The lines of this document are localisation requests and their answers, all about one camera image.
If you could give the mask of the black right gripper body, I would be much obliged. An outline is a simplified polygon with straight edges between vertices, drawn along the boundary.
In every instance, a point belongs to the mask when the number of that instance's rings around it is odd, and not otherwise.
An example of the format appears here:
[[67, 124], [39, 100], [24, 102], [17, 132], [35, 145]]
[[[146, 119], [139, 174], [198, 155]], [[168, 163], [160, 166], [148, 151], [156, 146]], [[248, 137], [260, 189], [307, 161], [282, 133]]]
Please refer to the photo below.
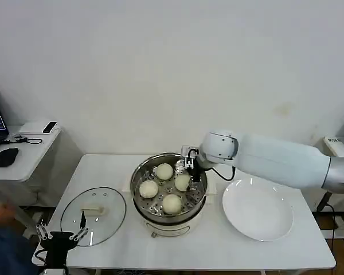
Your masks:
[[196, 156], [185, 157], [185, 170], [188, 173], [200, 173], [201, 167]]

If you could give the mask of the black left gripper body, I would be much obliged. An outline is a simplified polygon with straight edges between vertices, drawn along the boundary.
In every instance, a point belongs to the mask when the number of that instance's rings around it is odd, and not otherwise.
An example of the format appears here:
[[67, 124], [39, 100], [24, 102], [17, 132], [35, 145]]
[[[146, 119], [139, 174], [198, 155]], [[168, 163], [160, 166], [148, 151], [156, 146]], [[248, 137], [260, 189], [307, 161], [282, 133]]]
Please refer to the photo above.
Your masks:
[[66, 267], [68, 252], [77, 246], [72, 232], [51, 231], [52, 238], [41, 240], [40, 245], [46, 251], [46, 267]]

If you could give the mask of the person's hand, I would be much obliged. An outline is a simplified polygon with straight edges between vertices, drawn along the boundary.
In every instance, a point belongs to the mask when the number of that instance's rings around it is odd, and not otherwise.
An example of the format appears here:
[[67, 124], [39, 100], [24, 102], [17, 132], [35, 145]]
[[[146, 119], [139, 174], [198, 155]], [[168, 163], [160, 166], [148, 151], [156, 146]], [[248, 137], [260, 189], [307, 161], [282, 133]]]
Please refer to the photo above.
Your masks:
[[0, 227], [10, 226], [15, 220], [15, 210], [8, 204], [0, 203]]

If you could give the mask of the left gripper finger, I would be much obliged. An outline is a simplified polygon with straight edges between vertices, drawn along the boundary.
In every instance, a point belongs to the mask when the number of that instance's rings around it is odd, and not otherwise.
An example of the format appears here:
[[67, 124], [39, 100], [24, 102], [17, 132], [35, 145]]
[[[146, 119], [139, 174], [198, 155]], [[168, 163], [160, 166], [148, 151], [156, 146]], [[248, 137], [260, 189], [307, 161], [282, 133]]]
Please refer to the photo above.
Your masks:
[[53, 236], [51, 235], [50, 231], [48, 230], [47, 224], [45, 221], [40, 218], [40, 220], [36, 224], [36, 230], [40, 239], [52, 239]]
[[88, 228], [86, 227], [86, 222], [87, 220], [85, 217], [85, 211], [83, 210], [81, 212], [79, 231], [77, 233], [74, 233], [70, 237], [70, 240], [80, 241], [82, 238], [84, 238], [88, 234]]

